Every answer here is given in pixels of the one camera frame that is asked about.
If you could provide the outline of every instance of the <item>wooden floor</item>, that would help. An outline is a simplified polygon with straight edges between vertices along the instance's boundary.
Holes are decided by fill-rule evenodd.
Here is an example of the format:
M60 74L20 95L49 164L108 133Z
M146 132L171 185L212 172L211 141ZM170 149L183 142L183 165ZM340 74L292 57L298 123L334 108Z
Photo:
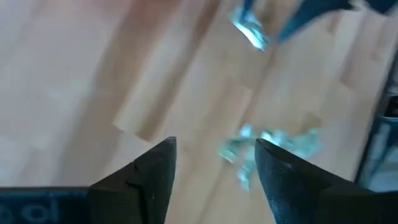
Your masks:
M297 0L259 0L271 37ZM0 185L89 185L167 136L167 223L273 223L255 178L217 156L244 123L319 127L316 165L353 179L397 43L398 16L329 14L265 53L238 0L1 0Z

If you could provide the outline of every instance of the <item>light wood surface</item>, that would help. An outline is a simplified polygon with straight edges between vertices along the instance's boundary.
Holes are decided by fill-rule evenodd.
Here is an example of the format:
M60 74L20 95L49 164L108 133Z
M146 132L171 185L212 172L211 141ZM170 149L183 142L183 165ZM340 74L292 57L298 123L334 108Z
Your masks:
M299 3L258 0L274 37ZM329 14L254 49L240 0L0 0L0 185L89 185L178 141L167 223L274 223L217 155L244 123L320 128L310 162L352 180L397 44L398 15Z

